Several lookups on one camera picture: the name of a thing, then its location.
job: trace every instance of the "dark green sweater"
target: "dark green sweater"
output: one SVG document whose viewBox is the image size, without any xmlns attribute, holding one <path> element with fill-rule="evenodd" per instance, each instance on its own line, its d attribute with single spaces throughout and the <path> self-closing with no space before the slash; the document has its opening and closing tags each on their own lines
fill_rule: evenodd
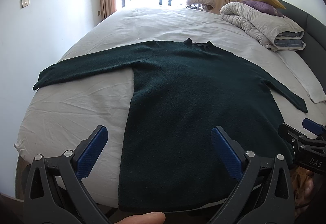
<svg viewBox="0 0 326 224">
<path fill-rule="evenodd" d="M 134 71 L 134 96 L 121 156 L 120 209 L 188 210 L 227 197 L 235 180 L 214 152 L 215 126 L 244 150 L 281 153 L 292 163 L 292 147 L 278 136 L 283 118 L 270 88 L 307 112 L 304 100 L 210 42 L 148 41 L 63 60 L 40 73 L 34 90 L 126 67 Z"/>
</svg>

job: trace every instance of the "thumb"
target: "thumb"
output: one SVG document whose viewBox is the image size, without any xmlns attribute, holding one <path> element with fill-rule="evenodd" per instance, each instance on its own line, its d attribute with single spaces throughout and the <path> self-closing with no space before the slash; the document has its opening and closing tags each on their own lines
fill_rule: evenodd
<svg viewBox="0 0 326 224">
<path fill-rule="evenodd" d="M 164 221 L 165 215 L 162 212 L 151 212 L 127 217 L 116 224 L 163 224 Z"/>
</svg>

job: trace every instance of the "blue gripper pad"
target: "blue gripper pad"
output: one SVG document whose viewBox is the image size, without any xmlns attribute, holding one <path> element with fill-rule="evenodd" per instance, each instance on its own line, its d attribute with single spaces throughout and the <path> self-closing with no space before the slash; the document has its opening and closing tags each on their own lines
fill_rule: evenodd
<svg viewBox="0 0 326 224">
<path fill-rule="evenodd" d="M 243 176 L 241 160 L 217 128 L 211 131 L 211 142 L 230 176 L 240 181 Z"/>
<path fill-rule="evenodd" d="M 76 177 L 79 181 L 89 176 L 107 141 L 108 130 L 102 126 L 77 160 Z"/>
<path fill-rule="evenodd" d="M 302 126 L 306 130 L 309 130 L 310 132 L 314 133 L 317 136 L 323 134 L 323 132 L 324 132 L 324 128 L 321 125 L 317 124 L 316 122 L 314 122 L 308 118 L 305 118 L 302 121 Z"/>
</svg>

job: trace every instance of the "white bed sheet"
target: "white bed sheet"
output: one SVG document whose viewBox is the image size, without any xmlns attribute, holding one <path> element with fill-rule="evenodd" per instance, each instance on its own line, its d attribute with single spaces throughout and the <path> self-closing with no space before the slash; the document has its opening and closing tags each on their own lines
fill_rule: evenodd
<svg viewBox="0 0 326 224">
<path fill-rule="evenodd" d="M 197 43 L 211 41 L 259 65 L 302 97 L 307 104 L 307 114 L 272 91 L 287 124 L 312 137 L 302 128 L 302 120 L 308 117 L 317 123 L 326 123 L 326 104 L 314 104 L 309 99 L 276 53 L 219 15 L 203 11 L 166 7 L 122 9 L 85 35 L 62 59 L 143 41 L 185 41 L 189 37 Z M 45 157 L 59 156 L 67 149 L 74 149 L 97 125 L 106 126 L 108 143 L 83 183 L 97 203 L 118 207 L 123 134 L 132 96 L 131 69 L 43 87 L 27 109 L 16 149 L 28 162 L 38 153 Z"/>
</svg>

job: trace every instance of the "headboard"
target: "headboard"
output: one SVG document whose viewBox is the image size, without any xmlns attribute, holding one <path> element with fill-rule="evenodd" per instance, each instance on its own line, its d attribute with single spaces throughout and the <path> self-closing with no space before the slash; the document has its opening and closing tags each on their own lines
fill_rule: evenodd
<svg viewBox="0 0 326 224">
<path fill-rule="evenodd" d="M 305 30 L 302 40 L 307 46 L 297 53 L 310 67 L 326 92 L 326 26 L 298 7 L 279 1 L 286 9 L 278 10 Z"/>
</svg>

